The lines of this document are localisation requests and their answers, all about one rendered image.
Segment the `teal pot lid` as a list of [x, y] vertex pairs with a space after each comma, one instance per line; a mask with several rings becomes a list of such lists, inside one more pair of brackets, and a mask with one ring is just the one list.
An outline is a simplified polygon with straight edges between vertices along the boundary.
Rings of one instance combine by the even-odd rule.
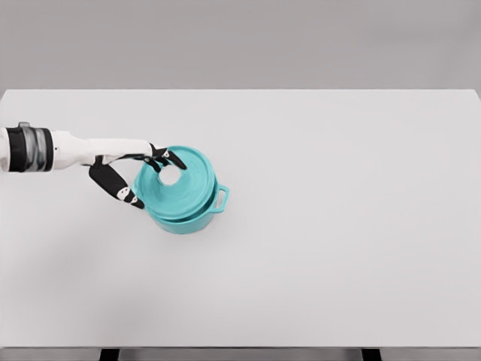
[[177, 221], [198, 213], [207, 204], [213, 195], [216, 175], [209, 159], [199, 150], [179, 145], [169, 150], [186, 165], [177, 182], [162, 183], [160, 174], [144, 164], [132, 191], [154, 218]]

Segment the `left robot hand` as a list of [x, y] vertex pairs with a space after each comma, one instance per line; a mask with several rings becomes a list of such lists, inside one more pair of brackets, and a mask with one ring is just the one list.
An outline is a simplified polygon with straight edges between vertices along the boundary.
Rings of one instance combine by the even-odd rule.
[[110, 165], [123, 159], [142, 161], [150, 166], [157, 174], [163, 166], [175, 165], [186, 170], [186, 164], [168, 147], [156, 145], [136, 139], [100, 138], [90, 139], [89, 146], [93, 154], [93, 161], [88, 161], [89, 177], [113, 198], [144, 209], [144, 203], [132, 191], [126, 180]]

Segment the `teal pot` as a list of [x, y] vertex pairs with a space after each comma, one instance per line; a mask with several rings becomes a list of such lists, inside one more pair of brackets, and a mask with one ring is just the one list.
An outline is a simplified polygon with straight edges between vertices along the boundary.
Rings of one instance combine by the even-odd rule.
[[230, 189], [226, 186], [215, 184], [213, 193], [207, 203], [199, 211], [179, 220], [167, 220], [161, 218], [153, 209], [147, 209], [147, 213], [153, 221], [166, 232], [176, 235], [192, 234], [205, 228], [215, 214], [222, 213], [227, 205]]

